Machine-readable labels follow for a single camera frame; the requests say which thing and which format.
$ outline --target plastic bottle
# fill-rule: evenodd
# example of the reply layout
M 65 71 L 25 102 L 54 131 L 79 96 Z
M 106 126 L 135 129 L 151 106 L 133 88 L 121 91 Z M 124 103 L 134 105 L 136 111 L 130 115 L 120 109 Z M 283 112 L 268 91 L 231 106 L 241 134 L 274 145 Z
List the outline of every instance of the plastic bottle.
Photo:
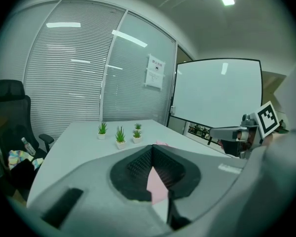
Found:
M 36 153 L 36 151 L 35 151 L 35 149 L 32 147 L 32 145 L 31 145 L 29 142 L 27 142 L 27 140 L 26 140 L 24 137 L 23 137 L 21 140 L 22 140 L 22 142 L 24 143 L 24 147 L 25 147 L 26 151 L 27 151 L 30 155 L 34 156 L 35 153 Z

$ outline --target chair headrest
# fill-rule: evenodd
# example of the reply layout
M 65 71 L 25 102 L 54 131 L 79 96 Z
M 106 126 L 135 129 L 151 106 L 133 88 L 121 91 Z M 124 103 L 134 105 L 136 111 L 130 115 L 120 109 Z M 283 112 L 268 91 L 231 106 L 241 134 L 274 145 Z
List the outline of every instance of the chair headrest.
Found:
M 24 86 L 21 81 L 0 80 L 0 102 L 19 100 L 24 97 Z

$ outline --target whiteboard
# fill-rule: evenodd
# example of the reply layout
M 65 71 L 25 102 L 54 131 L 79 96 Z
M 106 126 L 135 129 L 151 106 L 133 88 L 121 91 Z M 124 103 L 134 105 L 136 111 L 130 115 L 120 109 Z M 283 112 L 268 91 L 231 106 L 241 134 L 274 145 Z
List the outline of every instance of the whiteboard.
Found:
M 209 127 L 238 126 L 261 106 L 258 60 L 210 59 L 178 64 L 171 116 Z

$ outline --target chair armrest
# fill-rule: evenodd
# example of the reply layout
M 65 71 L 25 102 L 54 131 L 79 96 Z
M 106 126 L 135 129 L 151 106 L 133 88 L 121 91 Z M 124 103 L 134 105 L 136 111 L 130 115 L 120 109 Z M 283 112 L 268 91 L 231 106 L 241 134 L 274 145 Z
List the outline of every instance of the chair armrest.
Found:
M 41 134 L 40 136 L 38 136 L 43 142 L 47 143 L 47 144 L 51 144 L 54 142 L 53 137 L 47 135 L 47 134 Z

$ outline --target black office chair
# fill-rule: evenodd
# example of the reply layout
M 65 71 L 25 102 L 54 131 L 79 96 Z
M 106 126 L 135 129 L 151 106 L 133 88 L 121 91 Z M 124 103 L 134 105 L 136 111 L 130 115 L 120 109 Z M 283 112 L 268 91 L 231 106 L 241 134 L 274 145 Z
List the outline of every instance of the black office chair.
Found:
M 31 127 L 31 99 L 25 95 L 22 82 L 17 80 L 0 80 L 0 149 L 3 156 L 3 161 L 8 166 L 8 157 L 10 150 L 23 150 L 26 151 L 21 139 L 24 137 L 36 150 L 34 159 L 45 158 L 47 153 L 38 148 L 39 143 L 34 137 Z M 49 145 L 54 142 L 54 139 L 47 134 L 41 134 L 39 136 L 45 143 L 46 150 L 49 152 Z M 24 186 L 23 188 L 29 189 L 31 186 L 31 180 L 34 180 L 34 167 L 33 171 L 30 171 L 30 177 L 27 177 L 27 181 L 22 184 L 19 177 L 24 176 L 24 170 L 28 172 L 32 169 L 29 161 L 24 161 L 18 168 L 14 167 L 11 171 L 11 175 L 17 177 L 14 178 L 18 186 Z

